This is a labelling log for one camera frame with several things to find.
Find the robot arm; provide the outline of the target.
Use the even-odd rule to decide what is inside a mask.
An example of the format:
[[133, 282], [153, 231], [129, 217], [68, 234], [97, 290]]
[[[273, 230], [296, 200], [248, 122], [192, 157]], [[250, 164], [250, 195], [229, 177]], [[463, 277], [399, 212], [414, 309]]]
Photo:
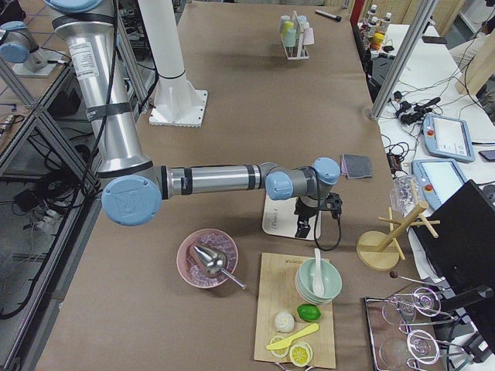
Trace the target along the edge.
[[[198, 127], [207, 92], [188, 81], [172, 4], [141, 2], [142, 19], [159, 75], [152, 121]], [[56, 34], [67, 44], [92, 124], [104, 188], [103, 210], [124, 226], [147, 223], [173, 196], [264, 189], [270, 199], [295, 200], [295, 236], [314, 236], [322, 211], [335, 220], [342, 202], [332, 192], [339, 165], [318, 158], [289, 170], [274, 163], [169, 168], [156, 166], [142, 150], [135, 117], [117, 64], [118, 5], [114, 1], [51, 1]]]

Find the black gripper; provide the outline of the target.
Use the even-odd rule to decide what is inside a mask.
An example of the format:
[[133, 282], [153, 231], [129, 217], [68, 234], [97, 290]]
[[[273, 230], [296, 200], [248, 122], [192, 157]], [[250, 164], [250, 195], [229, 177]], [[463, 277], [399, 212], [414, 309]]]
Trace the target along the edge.
[[319, 207], [317, 199], [310, 196], [298, 197], [294, 214], [298, 216], [296, 237], [306, 238], [310, 232], [310, 219], [314, 218], [315, 225], [318, 223]]

